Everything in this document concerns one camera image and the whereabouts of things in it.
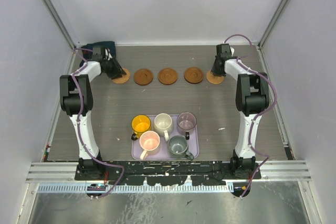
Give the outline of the woven rattan coaster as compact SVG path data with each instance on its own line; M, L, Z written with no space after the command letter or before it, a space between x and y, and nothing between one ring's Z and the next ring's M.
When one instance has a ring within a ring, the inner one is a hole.
M215 76L209 70L206 74L206 79L211 84L220 84L224 81L225 77L224 76Z
M126 83L130 79L131 77L130 71L126 68L123 68L123 71L125 72L125 74L122 74L121 77L112 79L114 83L123 84L123 83Z

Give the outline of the brown wooden coaster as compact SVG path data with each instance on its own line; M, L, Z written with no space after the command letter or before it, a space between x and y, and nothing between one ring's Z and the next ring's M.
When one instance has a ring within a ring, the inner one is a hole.
M134 82L140 86L146 86L153 80L153 72L147 68L139 69L134 73Z
M178 79L177 72L172 68L164 68L158 73L158 80L164 85L174 84Z
M198 67L190 67L184 72L184 79L191 84L201 83L204 79L203 71Z

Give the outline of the purple glass mug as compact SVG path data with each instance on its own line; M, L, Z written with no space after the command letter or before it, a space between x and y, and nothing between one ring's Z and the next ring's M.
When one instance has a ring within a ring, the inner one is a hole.
M182 112L176 119L177 131L186 138L190 139L191 134L194 132L197 119L191 112Z

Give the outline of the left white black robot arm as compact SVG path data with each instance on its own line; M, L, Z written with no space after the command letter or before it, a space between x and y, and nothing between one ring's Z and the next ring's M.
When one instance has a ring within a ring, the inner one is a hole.
M75 129L79 146L79 173L87 173L93 180L99 180L104 176L108 164L102 161L92 129L91 82L103 73L113 80L123 77L126 72L117 61L112 41L86 44L73 52L81 63L73 73L60 76L60 106Z

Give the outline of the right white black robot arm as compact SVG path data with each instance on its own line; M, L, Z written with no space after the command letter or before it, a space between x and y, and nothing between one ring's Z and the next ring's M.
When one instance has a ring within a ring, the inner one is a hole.
M211 74L231 76L236 80L236 109L240 114L238 141L230 158L229 169L233 177L241 179L255 169L258 124L260 113L269 107L267 74L256 72L233 56L229 44L216 46Z

